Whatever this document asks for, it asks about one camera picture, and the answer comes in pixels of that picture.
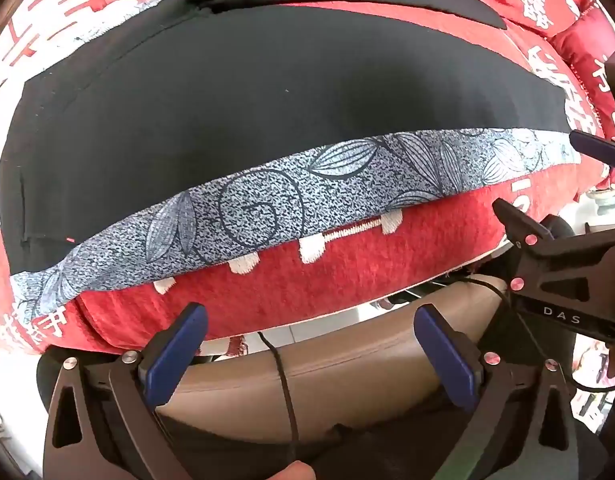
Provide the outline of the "person's left hand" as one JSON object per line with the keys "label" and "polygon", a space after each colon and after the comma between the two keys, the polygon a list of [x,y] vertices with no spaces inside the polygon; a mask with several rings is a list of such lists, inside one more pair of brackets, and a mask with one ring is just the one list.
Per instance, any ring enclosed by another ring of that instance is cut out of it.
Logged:
{"label": "person's left hand", "polygon": [[315,472],[308,464],[299,462],[291,463],[285,469],[278,471],[268,480],[315,480]]}

